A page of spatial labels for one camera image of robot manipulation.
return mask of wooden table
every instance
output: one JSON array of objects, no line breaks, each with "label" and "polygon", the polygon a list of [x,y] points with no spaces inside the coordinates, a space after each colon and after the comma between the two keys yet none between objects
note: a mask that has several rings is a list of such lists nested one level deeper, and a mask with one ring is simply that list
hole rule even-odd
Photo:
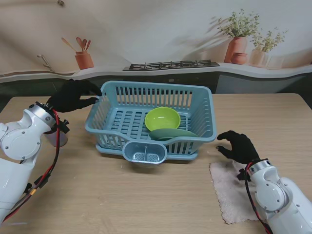
[{"label": "wooden table", "polygon": [[[46,97],[13,98],[1,122]],[[295,94],[214,95],[219,133],[249,136],[259,155],[281,176],[291,178],[312,200],[312,111]],[[118,156],[101,155],[84,129],[89,108],[61,114],[70,122],[69,141],[60,151],[48,184],[11,219],[4,234],[264,234],[259,222],[227,225],[221,217],[209,164],[226,160],[206,144],[190,163],[163,163],[142,171]],[[55,149],[44,141],[34,181],[51,164]],[[24,225],[7,226],[8,223]]]}]

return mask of green leaves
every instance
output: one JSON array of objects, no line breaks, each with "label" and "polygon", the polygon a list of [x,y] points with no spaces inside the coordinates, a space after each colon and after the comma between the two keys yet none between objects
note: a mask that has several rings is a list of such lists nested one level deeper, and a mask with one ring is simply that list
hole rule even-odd
[{"label": "green leaves", "polygon": [[230,37],[248,37],[257,31],[259,14],[249,13],[245,15],[244,9],[240,12],[232,12],[232,15],[225,20],[218,20],[219,31]]},{"label": "green leaves", "polygon": [[262,35],[256,31],[253,34],[253,40],[251,40],[256,47],[257,50],[263,51],[263,52],[269,52],[274,47],[276,47],[279,43],[284,42],[285,34],[288,32],[288,30],[280,33],[277,32],[276,36],[273,37],[273,32],[268,31],[267,36],[264,38]]}]

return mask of beige cloth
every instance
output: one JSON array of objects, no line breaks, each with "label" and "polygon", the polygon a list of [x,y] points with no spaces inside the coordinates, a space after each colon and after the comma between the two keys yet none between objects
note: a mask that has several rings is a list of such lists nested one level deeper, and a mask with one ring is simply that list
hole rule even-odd
[{"label": "beige cloth", "polygon": [[[245,167],[246,165],[235,161],[210,164],[214,189],[220,203],[222,217],[227,224],[243,222],[247,219],[257,220],[248,199],[245,182],[239,181],[236,177],[239,170]],[[254,183],[249,182],[249,189],[254,194]]]}]

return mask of black glove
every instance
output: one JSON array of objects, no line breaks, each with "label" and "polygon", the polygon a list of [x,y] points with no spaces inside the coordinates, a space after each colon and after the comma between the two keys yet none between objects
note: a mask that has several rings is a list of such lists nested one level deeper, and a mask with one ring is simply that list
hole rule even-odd
[{"label": "black glove", "polygon": [[82,109],[98,101],[96,97],[80,99],[81,95],[88,94],[90,91],[98,96],[102,96],[101,90],[90,81],[70,79],[62,86],[60,91],[49,98],[47,104],[58,112]]},{"label": "black glove", "polygon": [[231,130],[220,134],[217,139],[226,139],[231,143],[231,151],[225,149],[223,146],[216,147],[219,152],[227,158],[233,159],[234,161],[242,164],[248,164],[253,160],[260,159],[254,145],[244,134],[239,134]]}]

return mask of stove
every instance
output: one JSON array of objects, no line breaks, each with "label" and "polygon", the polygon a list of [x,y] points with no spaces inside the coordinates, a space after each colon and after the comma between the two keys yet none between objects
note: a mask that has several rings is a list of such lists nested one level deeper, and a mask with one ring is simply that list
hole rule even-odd
[{"label": "stove", "polygon": [[123,71],[157,71],[157,70],[169,70],[179,68],[197,68],[197,67],[218,67],[220,66],[216,62],[209,60],[200,61],[179,61],[179,62],[154,62],[154,63],[142,63],[131,64],[130,67],[125,67]]}]

